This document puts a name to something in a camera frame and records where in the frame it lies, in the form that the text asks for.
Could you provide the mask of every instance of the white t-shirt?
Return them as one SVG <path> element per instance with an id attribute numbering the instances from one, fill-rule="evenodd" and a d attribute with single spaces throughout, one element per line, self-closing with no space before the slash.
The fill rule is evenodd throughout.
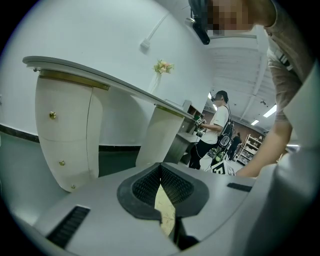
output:
<path id="1" fill-rule="evenodd" d="M 220 106 L 216 110 L 216 113 L 214 114 L 210 125 L 218 125 L 222 128 L 225 127 L 227 121 L 229 118 L 229 110 L 227 106 Z M 206 133 L 202 135 L 201 140 L 208 144 L 216 144 L 218 141 L 218 136 L 221 132 L 217 132 L 215 130 L 207 129 Z"/>

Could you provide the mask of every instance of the man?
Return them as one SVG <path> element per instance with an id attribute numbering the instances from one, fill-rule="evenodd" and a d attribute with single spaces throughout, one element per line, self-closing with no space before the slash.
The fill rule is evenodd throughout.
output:
<path id="1" fill-rule="evenodd" d="M 231 161 L 234 158 L 234 154 L 236 152 L 236 149 L 238 145 L 241 145 L 241 139 L 240 139 L 240 132 L 237 133 L 237 136 L 233 138 L 233 142 L 231 146 L 229 147 L 229 150 L 227 152 L 227 155 L 229 157 L 229 161 Z"/>
<path id="2" fill-rule="evenodd" d="M 203 158 L 210 149 L 216 147 L 218 136 L 229 119 L 228 100 L 228 94 L 224 90 L 218 91 L 215 97 L 212 98 L 212 101 L 217 106 L 217 110 L 210 124 L 202 123 L 200 125 L 201 128 L 206 128 L 207 131 L 202 135 L 198 144 L 194 145 L 191 149 L 189 168 L 200 170 L 201 158 Z"/>
<path id="3" fill-rule="evenodd" d="M 237 176 L 256 177 L 262 167 L 273 164 L 288 144 L 292 126 L 283 110 L 306 80 L 315 62 L 302 34 L 273 0 L 189 0 L 193 13 L 204 30 L 250 31 L 262 25 L 268 34 L 268 66 L 275 85 L 277 113 L 275 122 L 254 158 Z"/>

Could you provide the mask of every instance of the black backpack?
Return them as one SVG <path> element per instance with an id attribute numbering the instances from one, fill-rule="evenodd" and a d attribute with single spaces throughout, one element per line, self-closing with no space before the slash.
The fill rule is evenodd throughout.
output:
<path id="1" fill-rule="evenodd" d="M 232 121 L 231 117 L 230 117 L 230 110 L 229 110 L 229 108 L 227 108 L 227 109 L 229 112 L 228 121 L 225 123 L 225 125 L 222 129 L 221 135 L 218 136 L 218 140 L 217 140 L 218 145 L 222 149 L 226 148 L 229 145 L 229 142 L 231 141 L 231 137 L 232 137 L 232 132 L 233 132 L 234 126 L 235 126 L 234 121 Z"/>

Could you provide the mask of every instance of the ceiling light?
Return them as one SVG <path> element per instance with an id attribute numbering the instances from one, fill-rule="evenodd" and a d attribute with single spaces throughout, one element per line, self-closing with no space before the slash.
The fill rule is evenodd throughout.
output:
<path id="1" fill-rule="evenodd" d="M 265 118 L 270 117 L 274 112 L 277 111 L 277 105 L 274 105 L 267 113 L 265 113 L 263 116 Z"/>
<path id="2" fill-rule="evenodd" d="M 254 126 L 254 125 L 256 125 L 257 123 L 259 123 L 259 120 L 254 120 L 251 125 Z"/>

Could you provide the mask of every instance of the display rack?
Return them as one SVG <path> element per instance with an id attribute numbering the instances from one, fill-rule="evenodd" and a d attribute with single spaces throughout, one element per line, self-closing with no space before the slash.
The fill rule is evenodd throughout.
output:
<path id="1" fill-rule="evenodd" d="M 247 165 L 250 162 L 250 160 L 254 157 L 255 153 L 257 152 L 261 144 L 262 141 L 252 137 L 251 134 L 249 134 L 245 138 L 244 144 L 238 151 L 237 162 L 244 166 Z"/>

